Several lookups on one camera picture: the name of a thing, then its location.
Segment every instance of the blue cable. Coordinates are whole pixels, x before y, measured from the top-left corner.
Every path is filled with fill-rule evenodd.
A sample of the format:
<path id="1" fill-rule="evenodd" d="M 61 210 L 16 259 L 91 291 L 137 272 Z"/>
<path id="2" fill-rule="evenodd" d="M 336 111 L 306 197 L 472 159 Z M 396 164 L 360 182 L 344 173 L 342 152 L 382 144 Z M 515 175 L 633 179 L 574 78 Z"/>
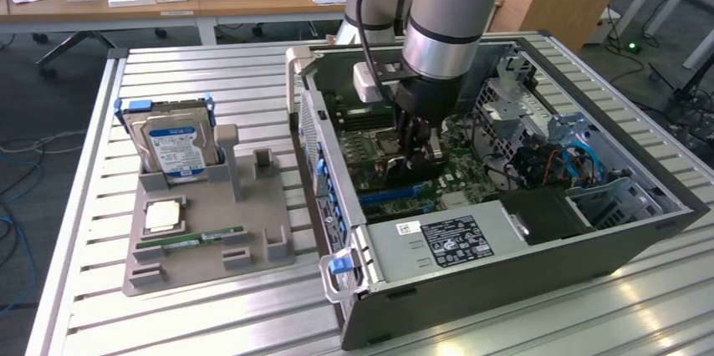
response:
<path id="1" fill-rule="evenodd" d="M 573 176 L 579 176 L 578 175 L 578 171 L 575 170 L 575 168 L 567 162 L 569 159 L 570 159 L 570 154 L 567 153 L 567 149 L 571 149 L 571 148 L 581 149 L 589 154 L 590 159 L 593 160 L 593 163 L 595 164 L 595 168 L 598 169 L 598 174 L 601 176 L 601 181 L 605 181 L 605 168 L 602 167 L 601 160 L 598 160 L 598 156 L 595 155 L 595 152 L 593 151 L 590 146 L 586 145 L 585 143 L 581 143 L 579 141 L 571 142 L 562 149 L 562 160 L 566 161 L 566 168 L 567 168 L 567 171 L 570 172 L 570 174 Z"/>
<path id="2" fill-rule="evenodd" d="M 24 191 L 21 191 L 20 193 L 17 193 L 13 197 L 11 197 L 8 200 L 5 201 L 0 201 L 0 204 L 8 204 L 8 203 L 12 203 L 13 201 L 16 201 L 20 197 L 23 197 L 24 195 L 27 195 L 27 193 L 35 189 L 35 186 L 37 186 L 37 184 L 40 183 L 40 181 L 43 180 L 43 166 L 36 163 L 36 162 L 31 162 L 31 161 L 20 161 L 20 160 L 11 160 L 9 158 L 5 158 L 0 155 L 0 161 L 4 161 L 4 162 L 9 162 L 11 164 L 20 164 L 20 165 L 31 165 L 35 169 L 37 169 L 37 179 L 32 182 L 32 185 L 31 187 L 28 187 Z"/>
<path id="3" fill-rule="evenodd" d="M 23 249 L 24 249 L 24 255 L 27 256 L 27 262 L 31 265 L 31 284 L 28 285 L 23 294 L 17 297 L 16 301 L 12 304 L 9 304 L 3 310 L 0 310 L 0 317 L 1 317 L 15 307 L 15 305 L 21 303 L 23 300 L 31 295 L 32 289 L 35 289 L 35 284 L 37 282 L 37 272 L 35 268 L 35 261 L 32 260 L 31 248 L 27 244 L 27 239 L 24 238 L 23 228 L 20 228 L 20 226 L 17 226 L 9 218 L 4 218 L 0 216 L 0 221 L 8 224 L 11 228 L 15 228 L 15 232 L 17 234 L 17 237 L 20 238 L 20 242 L 23 243 Z"/>

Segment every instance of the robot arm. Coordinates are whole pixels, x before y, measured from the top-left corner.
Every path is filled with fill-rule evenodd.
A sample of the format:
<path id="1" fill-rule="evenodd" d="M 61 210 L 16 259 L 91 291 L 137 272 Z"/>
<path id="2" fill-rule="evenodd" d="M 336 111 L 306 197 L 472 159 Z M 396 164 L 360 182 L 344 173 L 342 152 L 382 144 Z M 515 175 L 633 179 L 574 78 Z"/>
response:
<path id="1" fill-rule="evenodd" d="M 366 64 L 358 64 L 355 67 L 358 91 L 380 88 L 386 81 L 398 81 L 392 99 L 395 130 L 408 168 L 428 158 L 424 145 L 438 134 L 442 122 L 452 112 L 463 77 L 471 68 L 486 30 L 492 2 L 412 0 L 402 59 L 386 66 L 375 64 L 374 68 L 367 68 Z M 355 12 L 363 10 L 364 5 L 362 8 L 356 6 Z M 367 43 L 363 45 L 368 54 Z"/>

